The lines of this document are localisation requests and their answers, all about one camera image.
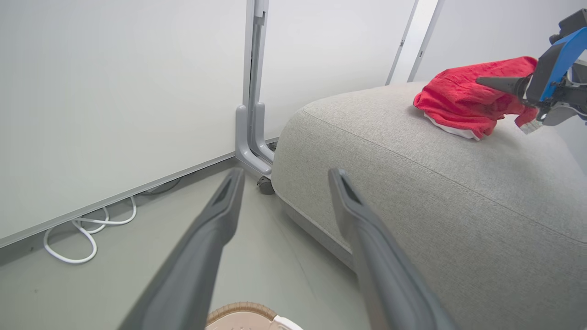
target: red cloth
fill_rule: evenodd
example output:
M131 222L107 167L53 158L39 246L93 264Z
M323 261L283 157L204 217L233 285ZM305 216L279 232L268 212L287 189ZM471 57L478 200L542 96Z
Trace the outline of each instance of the red cloth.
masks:
M537 109L517 97L475 83L478 77L526 77L538 61L531 57L500 60L442 71L414 98L414 106L438 124L489 135L504 115L519 115L518 127L532 121Z

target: white wall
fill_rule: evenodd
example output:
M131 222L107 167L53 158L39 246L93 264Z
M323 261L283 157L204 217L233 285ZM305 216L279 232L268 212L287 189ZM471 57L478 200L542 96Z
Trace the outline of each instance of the white wall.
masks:
M0 2L0 239L234 151L246 2Z
M271 0L259 100L265 138L302 106L383 86L413 0Z
M585 7L585 0L445 0L414 81L458 66L538 58L550 47L548 37L559 32L558 22ZM587 127L576 116L567 122L557 131L587 173Z

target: metal bracket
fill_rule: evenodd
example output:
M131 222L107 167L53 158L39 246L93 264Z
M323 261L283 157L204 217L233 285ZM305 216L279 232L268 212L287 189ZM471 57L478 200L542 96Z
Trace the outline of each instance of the metal bracket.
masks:
M256 0L255 1L255 12L256 17L263 17L264 13L269 9L269 0Z
M266 162L255 156L247 142L247 107L239 105L236 111L235 157L243 162L250 170L271 178L271 168Z
M258 156L263 157L268 162L273 164L273 157L275 153L269 149L265 142L265 104L263 102L257 102L253 108L253 125L251 127L251 138L252 141L249 143L249 147Z

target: gray fabric upholstery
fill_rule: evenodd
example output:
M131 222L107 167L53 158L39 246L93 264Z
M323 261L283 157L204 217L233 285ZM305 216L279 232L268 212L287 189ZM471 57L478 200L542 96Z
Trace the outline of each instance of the gray fabric upholstery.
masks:
M564 142L515 116L480 142L448 134L411 105L424 85L302 108L272 173L288 213L348 261L326 174L341 167L464 329L582 329L587 178Z

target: black cable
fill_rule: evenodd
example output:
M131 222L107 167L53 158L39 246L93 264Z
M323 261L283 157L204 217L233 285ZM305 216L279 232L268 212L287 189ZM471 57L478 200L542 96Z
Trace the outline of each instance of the black cable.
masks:
M168 191L170 191L171 189L175 188L177 186L177 184L179 184L179 182L181 181L181 179L183 179L183 177L177 178L175 184L173 184L171 187L165 189L165 190L161 190L158 191L156 193L138 193L137 195L140 196L155 196L155 195L161 195L163 193L166 193Z

